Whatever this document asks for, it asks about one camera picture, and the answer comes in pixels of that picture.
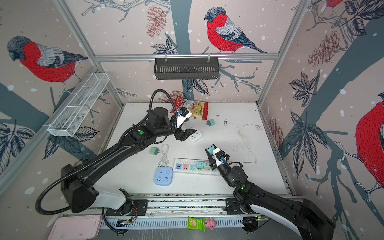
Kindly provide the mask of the blue charger plug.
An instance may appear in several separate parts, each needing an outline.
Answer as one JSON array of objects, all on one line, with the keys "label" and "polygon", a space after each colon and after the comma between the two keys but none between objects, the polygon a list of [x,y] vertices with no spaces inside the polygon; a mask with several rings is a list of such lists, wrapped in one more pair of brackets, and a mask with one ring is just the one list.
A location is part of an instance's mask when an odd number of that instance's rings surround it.
[{"label": "blue charger plug", "polygon": [[208,151],[208,153],[210,155],[213,155],[214,154],[214,150],[216,149],[216,147],[214,145],[211,145],[209,146],[208,148],[206,148],[206,150]]}]

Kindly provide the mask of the green charger plug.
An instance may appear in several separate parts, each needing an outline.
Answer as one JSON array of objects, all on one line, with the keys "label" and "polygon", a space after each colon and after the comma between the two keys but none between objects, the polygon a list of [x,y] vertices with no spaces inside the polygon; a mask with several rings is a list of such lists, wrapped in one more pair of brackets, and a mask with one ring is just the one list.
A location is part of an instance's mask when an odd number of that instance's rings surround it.
[{"label": "green charger plug", "polygon": [[211,169],[211,166],[210,166],[209,162],[204,162],[204,169],[205,170],[210,170]]},{"label": "green charger plug", "polygon": [[157,148],[157,147],[152,147],[152,148],[150,149],[150,154],[151,154],[151,155],[156,156],[158,153],[159,153],[159,148]]}]

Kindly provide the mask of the long white pastel power strip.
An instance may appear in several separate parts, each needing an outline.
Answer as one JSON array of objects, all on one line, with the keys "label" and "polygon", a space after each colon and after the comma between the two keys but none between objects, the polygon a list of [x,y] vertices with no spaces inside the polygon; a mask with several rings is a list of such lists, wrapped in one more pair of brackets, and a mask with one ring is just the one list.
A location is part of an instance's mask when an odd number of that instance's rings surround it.
[{"label": "long white pastel power strip", "polygon": [[205,170],[205,169],[197,169],[197,162],[209,162],[204,160],[193,160],[193,159],[182,159],[175,158],[173,171],[175,173],[183,173],[183,174],[197,174],[197,175],[208,175],[208,176],[219,176],[220,173],[218,170]]}]

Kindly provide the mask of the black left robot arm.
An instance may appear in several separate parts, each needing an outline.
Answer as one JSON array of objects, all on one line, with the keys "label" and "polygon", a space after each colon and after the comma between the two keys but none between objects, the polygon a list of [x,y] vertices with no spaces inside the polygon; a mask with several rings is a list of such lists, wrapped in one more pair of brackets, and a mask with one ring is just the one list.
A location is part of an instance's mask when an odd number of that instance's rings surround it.
[{"label": "black left robot arm", "polygon": [[[146,116],[137,124],[125,130],[118,142],[102,152],[89,162],[77,167],[67,165],[61,170],[61,178],[50,184],[36,200],[35,209],[41,215],[55,215],[65,211],[80,213],[96,206],[101,199],[107,201],[107,208],[120,209],[130,200],[129,194],[120,189],[113,191],[111,197],[102,194],[96,188],[96,182],[118,166],[127,158],[143,151],[152,144],[158,144],[159,137],[174,136],[176,140],[185,141],[196,132],[193,129],[182,129],[184,122],[191,117],[191,111],[186,107],[177,109],[174,102],[173,116],[169,117],[168,110],[163,107],[153,108],[153,101],[157,93],[163,93],[167,98],[170,95],[162,89],[155,90],[151,96]],[[60,186],[68,206],[59,210],[45,210],[42,207],[43,198],[55,186]]]}]

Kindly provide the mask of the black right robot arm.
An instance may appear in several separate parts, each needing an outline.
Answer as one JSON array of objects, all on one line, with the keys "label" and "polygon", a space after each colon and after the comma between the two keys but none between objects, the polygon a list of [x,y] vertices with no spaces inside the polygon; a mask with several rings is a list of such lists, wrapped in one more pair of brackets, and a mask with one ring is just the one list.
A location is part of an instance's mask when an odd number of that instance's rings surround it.
[{"label": "black right robot arm", "polygon": [[248,180],[242,166],[231,167],[229,155],[211,145],[205,149],[210,167],[218,170],[243,213],[262,214],[286,226],[304,240],[332,240],[335,224],[312,201],[296,201],[263,190]]}]

